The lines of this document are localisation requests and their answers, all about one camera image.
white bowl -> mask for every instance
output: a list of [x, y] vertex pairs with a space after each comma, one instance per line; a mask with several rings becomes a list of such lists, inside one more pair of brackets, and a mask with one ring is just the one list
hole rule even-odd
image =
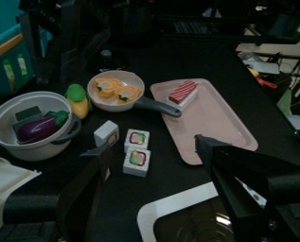
[[136, 99], [126, 104], [119, 104], [116, 99], [114, 97], [100, 97], [96, 94], [95, 91], [95, 79], [96, 78], [116, 78], [122, 81], [123, 85], [132, 85], [140, 90], [140, 94], [138, 98], [143, 95], [144, 92], [144, 83], [143, 80], [131, 72], [127, 71], [107, 71], [103, 73], [99, 73], [95, 77], [91, 78], [91, 80], [87, 83], [87, 93], [91, 98], [91, 101], [94, 105], [110, 112], [122, 112], [128, 109], [131, 109], [134, 102]]
[[[68, 119], [60, 129], [45, 139], [27, 145], [19, 145], [12, 130], [12, 125], [17, 122], [15, 114], [33, 106], [39, 107], [41, 114], [48, 111], [67, 111]], [[70, 144], [70, 140], [58, 145], [52, 142], [66, 132], [71, 121], [71, 106], [62, 95], [52, 92], [31, 92], [19, 95], [0, 106], [0, 146], [20, 160], [29, 162], [45, 160], [58, 155]]]

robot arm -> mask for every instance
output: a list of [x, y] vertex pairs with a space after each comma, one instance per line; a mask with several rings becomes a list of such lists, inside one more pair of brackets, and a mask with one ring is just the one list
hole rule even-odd
[[[237, 242], [300, 242], [300, 166], [202, 135], [195, 136], [195, 152], [230, 216]], [[265, 207], [241, 182], [264, 196]]]

food item on tray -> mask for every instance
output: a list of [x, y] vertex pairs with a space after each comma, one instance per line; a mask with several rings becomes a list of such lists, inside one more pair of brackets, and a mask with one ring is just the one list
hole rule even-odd
[[169, 100], [173, 103], [179, 104], [194, 89], [195, 83], [190, 79], [186, 80], [169, 95]]
[[118, 100], [119, 104], [126, 104], [131, 101], [134, 101], [140, 94], [139, 88], [135, 86], [122, 86], [114, 91], [114, 96]]
[[187, 105], [191, 103], [197, 95], [195, 82], [186, 80], [174, 89], [166, 99], [166, 104], [183, 111]]
[[95, 91], [100, 97], [111, 97], [114, 95], [114, 91], [122, 86], [123, 84], [116, 78], [95, 79]]

purple eggplant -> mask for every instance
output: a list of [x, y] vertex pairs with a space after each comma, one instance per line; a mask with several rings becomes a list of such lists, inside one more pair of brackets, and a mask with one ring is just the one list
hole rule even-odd
[[49, 137], [62, 127], [67, 112], [49, 112], [45, 117], [24, 124], [16, 132], [19, 145], [25, 145]]

small white box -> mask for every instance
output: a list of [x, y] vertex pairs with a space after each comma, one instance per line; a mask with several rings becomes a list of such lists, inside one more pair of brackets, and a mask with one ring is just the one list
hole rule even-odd
[[127, 152], [128, 147], [147, 149], [148, 139], [150, 133], [147, 131], [128, 129], [124, 140], [124, 152]]
[[114, 145], [119, 139], [118, 125], [110, 120], [94, 131], [95, 146], [99, 147], [104, 143]]
[[178, 110], [183, 111], [183, 109], [189, 106], [189, 104], [191, 103], [191, 101], [195, 99], [195, 95], [197, 95], [197, 89], [194, 89], [190, 94], [186, 96], [186, 98], [182, 100], [182, 102], [179, 104], [175, 104], [174, 102], [171, 102], [169, 100], [169, 98], [166, 98], [166, 104], [173, 106], [174, 108], [177, 108]]
[[150, 165], [150, 151], [142, 148], [130, 147], [124, 158], [123, 172], [144, 178]]

